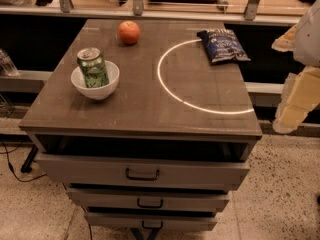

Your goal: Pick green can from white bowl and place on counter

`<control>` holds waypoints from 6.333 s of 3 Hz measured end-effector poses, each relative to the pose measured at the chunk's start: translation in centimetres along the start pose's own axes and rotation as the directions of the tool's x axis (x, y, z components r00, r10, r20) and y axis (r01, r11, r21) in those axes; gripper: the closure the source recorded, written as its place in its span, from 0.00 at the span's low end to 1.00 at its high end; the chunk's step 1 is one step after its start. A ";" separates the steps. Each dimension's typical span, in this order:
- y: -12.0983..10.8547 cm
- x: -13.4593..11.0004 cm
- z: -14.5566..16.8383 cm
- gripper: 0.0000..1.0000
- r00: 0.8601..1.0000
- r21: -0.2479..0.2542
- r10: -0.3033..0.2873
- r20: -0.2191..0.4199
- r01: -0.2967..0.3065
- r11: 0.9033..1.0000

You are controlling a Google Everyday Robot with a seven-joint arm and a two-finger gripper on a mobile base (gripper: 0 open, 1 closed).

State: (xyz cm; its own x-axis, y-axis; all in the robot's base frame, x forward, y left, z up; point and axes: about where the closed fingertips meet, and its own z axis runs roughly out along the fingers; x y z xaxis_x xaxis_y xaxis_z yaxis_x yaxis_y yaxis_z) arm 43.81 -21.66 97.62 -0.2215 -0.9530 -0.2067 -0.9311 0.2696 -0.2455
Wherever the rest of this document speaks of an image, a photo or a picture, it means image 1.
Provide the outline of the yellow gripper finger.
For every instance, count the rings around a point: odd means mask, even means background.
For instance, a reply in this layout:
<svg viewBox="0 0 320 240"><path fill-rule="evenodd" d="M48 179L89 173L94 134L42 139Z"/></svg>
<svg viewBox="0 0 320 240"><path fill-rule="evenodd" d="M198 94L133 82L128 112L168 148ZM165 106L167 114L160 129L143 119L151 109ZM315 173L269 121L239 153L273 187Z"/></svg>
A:
<svg viewBox="0 0 320 240"><path fill-rule="evenodd" d="M279 52L292 52L297 26L292 26L279 38L275 39L271 48Z"/></svg>
<svg viewBox="0 0 320 240"><path fill-rule="evenodd" d="M307 115L320 104L320 68L306 66L285 80L273 129L288 134L296 130Z"/></svg>

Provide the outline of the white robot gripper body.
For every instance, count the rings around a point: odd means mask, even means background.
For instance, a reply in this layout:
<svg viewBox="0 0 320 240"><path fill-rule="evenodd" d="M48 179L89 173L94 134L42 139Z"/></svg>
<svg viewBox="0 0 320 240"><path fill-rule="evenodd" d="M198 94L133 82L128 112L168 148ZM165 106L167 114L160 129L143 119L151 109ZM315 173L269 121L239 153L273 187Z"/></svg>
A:
<svg viewBox="0 0 320 240"><path fill-rule="evenodd" d="M320 0L316 0L297 24L294 59L304 65L320 66Z"/></svg>

